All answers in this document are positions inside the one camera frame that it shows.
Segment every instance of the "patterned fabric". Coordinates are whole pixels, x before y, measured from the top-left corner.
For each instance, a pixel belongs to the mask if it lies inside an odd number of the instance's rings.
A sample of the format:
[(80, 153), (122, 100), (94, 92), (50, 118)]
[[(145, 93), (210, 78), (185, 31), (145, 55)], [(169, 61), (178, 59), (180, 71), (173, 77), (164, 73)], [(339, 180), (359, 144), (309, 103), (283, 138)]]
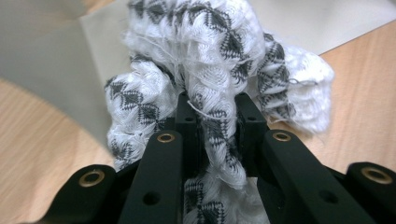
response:
[[(291, 124), (299, 118), (303, 128), (297, 127), (315, 132), (308, 115), (315, 119), (328, 112), (305, 113), (297, 103), (311, 87), (320, 91), (323, 84), (326, 89), (330, 82), (322, 80), (332, 79), (331, 69), (319, 60), (316, 64), (329, 74), (310, 78), (317, 72), (307, 69), (310, 63), (294, 63), (309, 61), (311, 55), (285, 50), (264, 34), (244, 0), (133, 0), (128, 7), (125, 44), (134, 71), (112, 78), (105, 87), (113, 118), (108, 144), (116, 167), (141, 158), (149, 137), (173, 116), (177, 93), (187, 91), (201, 119), (210, 164), (185, 184), (184, 222), (268, 222), (255, 181), (246, 177), (238, 160), (233, 98), (247, 91), (259, 101), (264, 116)], [(320, 92), (329, 98), (329, 91)], [(312, 96), (304, 98), (305, 107), (311, 101)]]

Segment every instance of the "loose thread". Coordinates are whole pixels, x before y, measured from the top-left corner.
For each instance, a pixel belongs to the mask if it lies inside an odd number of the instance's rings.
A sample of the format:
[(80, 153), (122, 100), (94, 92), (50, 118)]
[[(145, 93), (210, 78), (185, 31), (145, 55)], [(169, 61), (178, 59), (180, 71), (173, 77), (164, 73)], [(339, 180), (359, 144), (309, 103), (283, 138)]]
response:
[(177, 61), (170, 53), (168, 53), (168, 52), (163, 48), (163, 46), (161, 46), (161, 45), (159, 45), (159, 44), (157, 44), (157, 43), (155, 43), (155, 42), (153, 42), (153, 41), (151, 41), (151, 40), (149, 40), (148, 38), (145, 38), (145, 37), (143, 37), (143, 36), (139, 36), (139, 35), (138, 35), (137, 38), (146, 40), (147, 42), (149, 42), (149, 43), (152, 44), (153, 46), (155, 46), (155, 47), (161, 49), (161, 50), (163, 51), (163, 53), (165, 53), (165, 54), (166, 54), (169, 58), (171, 58), (174, 62)]
[(207, 115), (206, 113), (204, 113), (203, 111), (201, 111), (200, 109), (195, 107), (190, 100), (187, 101), (187, 104), (189, 104), (192, 107), (192, 109), (194, 109), (198, 114), (204, 116), (205, 118), (216, 119), (216, 120), (236, 119), (236, 117), (234, 117), (234, 116), (230, 116), (227, 118), (215, 118), (213, 116)]
[(311, 80), (299, 81), (296, 78), (289, 78), (289, 84), (291, 84), (291, 85), (302, 84), (304, 86), (317, 86), (318, 85), (318, 83), (316, 81), (311, 81)]

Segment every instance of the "wooden table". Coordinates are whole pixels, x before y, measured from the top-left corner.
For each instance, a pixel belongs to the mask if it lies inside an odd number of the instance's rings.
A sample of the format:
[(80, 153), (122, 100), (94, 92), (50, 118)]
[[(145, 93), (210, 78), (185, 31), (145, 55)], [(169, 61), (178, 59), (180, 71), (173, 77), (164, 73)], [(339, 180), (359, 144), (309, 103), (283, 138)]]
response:
[[(395, 47), (393, 21), (322, 55), (336, 73), (332, 125), (318, 136), (297, 134), (325, 165), (344, 172), (372, 161), (396, 170)], [(40, 219), (76, 170), (112, 164), (74, 121), (3, 79), (0, 112), (0, 223)]]

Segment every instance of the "screw hole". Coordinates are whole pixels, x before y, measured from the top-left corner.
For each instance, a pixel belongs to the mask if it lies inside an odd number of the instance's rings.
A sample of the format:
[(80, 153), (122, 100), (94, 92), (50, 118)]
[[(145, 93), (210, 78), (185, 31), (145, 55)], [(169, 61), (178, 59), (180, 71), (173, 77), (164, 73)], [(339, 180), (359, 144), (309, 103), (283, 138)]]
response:
[(161, 195), (155, 191), (145, 194), (143, 197), (143, 203), (146, 205), (154, 205), (159, 203), (161, 200)]
[(105, 178), (105, 173), (103, 171), (93, 170), (83, 175), (79, 179), (78, 183), (83, 188), (89, 188), (99, 184), (100, 182), (102, 182), (104, 178)]
[(157, 140), (162, 143), (169, 143), (175, 140), (175, 136), (170, 133), (163, 133), (157, 137)]
[(289, 142), (291, 140), (290, 135), (286, 133), (274, 133), (273, 137), (280, 142)]
[(338, 203), (338, 198), (333, 194), (332, 192), (328, 190), (321, 190), (319, 192), (319, 197), (325, 202), (325, 203), (333, 203), (336, 204)]
[(378, 184), (390, 184), (393, 182), (392, 177), (374, 167), (364, 167), (361, 169), (361, 173)]

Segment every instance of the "white paper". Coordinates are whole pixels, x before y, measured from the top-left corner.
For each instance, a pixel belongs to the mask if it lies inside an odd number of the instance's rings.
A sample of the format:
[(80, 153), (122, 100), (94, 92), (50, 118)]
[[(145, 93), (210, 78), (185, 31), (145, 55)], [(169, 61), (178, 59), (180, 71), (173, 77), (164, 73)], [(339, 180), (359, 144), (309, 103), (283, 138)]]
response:
[[(315, 53), (396, 19), (396, 0), (251, 0), (263, 27)], [(110, 117), (103, 87), (129, 70), (121, 43), (127, 0), (91, 15), (78, 0), (0, 1), (0, 77), (60, 108), (100, 143)]]

